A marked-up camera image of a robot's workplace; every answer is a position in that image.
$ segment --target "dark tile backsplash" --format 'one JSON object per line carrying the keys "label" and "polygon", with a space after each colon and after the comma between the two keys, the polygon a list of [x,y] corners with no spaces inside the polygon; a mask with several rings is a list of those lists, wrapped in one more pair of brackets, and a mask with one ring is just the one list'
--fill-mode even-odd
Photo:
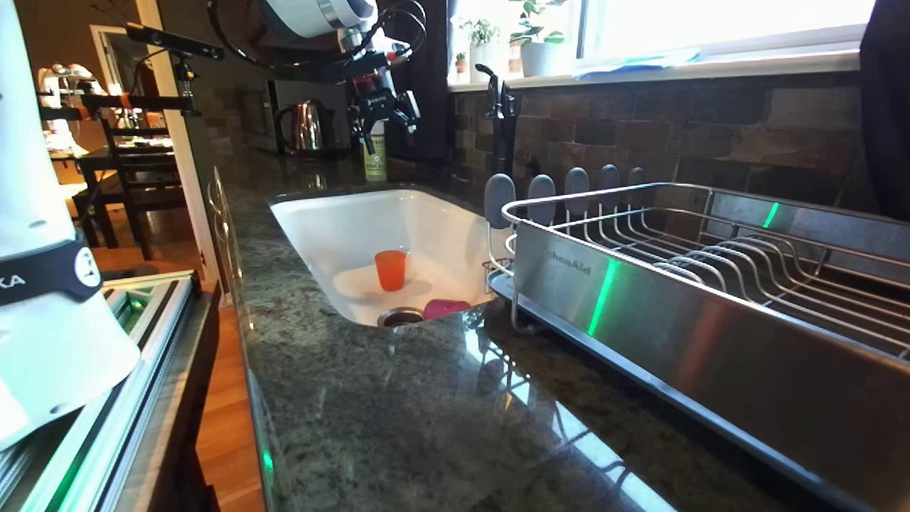
{"label": "dark tile backsplash", "polygon": [[[570,165],[643,169],[783,200],[876,212],[855,74],[516,88],[515,182],[530,164],[553,179]],[[454,94],[454,164],[489,176],[489,97]]]}

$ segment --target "dish drying rack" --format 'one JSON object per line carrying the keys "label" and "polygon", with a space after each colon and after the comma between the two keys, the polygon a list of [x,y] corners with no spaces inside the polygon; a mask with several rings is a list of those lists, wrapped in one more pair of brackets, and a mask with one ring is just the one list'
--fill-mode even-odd
{"label": "dish drying rack", "polygon": [[835,508],[910,505],[910,226],[685,182],[529,200],[491,287]]}

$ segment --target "faucet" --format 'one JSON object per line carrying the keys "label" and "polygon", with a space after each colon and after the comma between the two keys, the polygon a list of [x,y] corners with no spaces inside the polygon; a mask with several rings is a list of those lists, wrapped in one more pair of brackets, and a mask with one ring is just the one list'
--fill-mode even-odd
{"label": "faucet", "polygon": [[516,97],[510,88],[485,67],[473,67],[479,74],[489,78],[489,121],[491,121],[491,169],[489,175],[508,175],[510,176],[510,158],[515,158],[515,127],[516,127]]}

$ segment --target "sink basin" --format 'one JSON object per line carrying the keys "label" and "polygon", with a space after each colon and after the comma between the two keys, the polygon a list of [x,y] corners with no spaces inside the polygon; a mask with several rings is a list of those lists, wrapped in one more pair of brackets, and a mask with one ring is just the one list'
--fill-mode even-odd
{"label": "sink basin", "polygon": [[[482,262],[485,220],[424,191],[370,191],[276,203],[287,243],[303,260],[338,317],[380,326],[382,317],[427,301],[482,304],[491,300]],[[380,290],[373,256],[402,249],[405,276],[394,294]]]}

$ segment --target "dark green granite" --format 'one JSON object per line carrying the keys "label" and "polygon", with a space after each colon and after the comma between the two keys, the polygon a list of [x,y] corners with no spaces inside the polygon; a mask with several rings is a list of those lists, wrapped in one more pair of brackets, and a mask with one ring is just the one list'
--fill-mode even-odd
{"label": "dark green granite", "polygon": [[[358,165],[239,148],[213,164],[236,235],[233,294],[273,511],[815,508],[567,341],[519,337],[499,301],[391,331],[348,326],[267,205],[353,195]],[[419,182],[478,205],[469,186]],[[660,502],[633,505],[640,489]]]}

